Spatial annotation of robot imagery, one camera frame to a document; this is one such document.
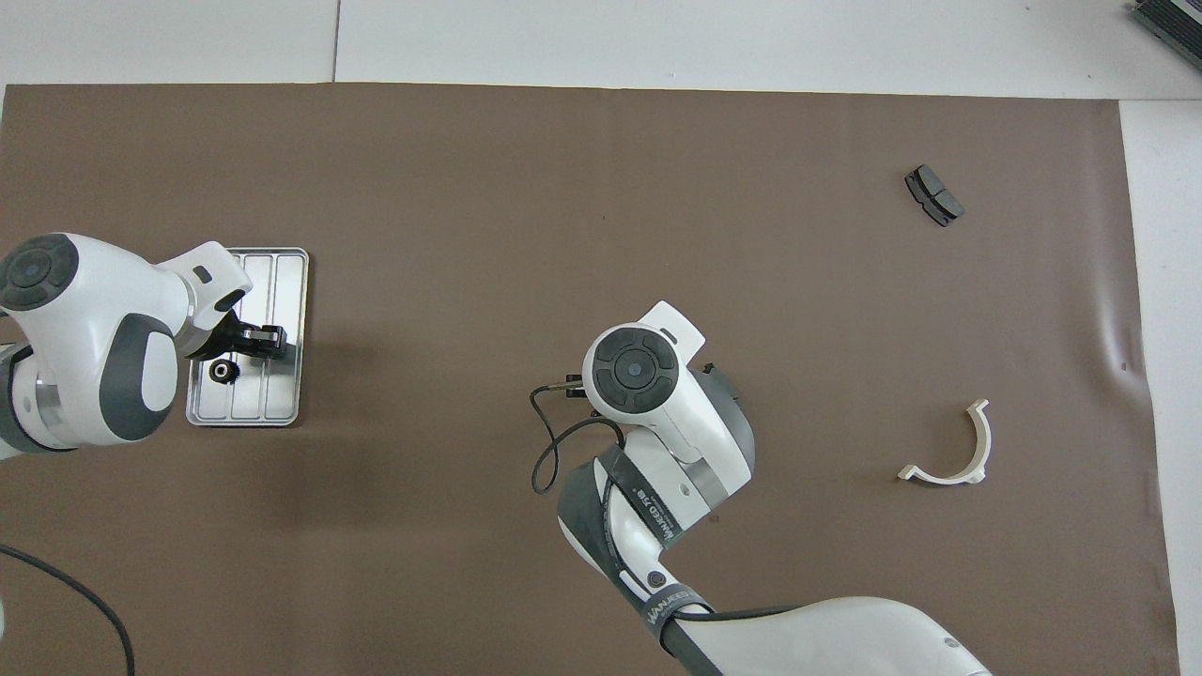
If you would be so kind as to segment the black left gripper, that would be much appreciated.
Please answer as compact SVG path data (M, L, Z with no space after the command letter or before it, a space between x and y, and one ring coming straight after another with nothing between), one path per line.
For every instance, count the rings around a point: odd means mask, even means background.
M245 324L236 314L224 314L201 346L186 352L184 358L207 361L227 352L240 352L249 358L279 360L287 354L287 333L282 326Z

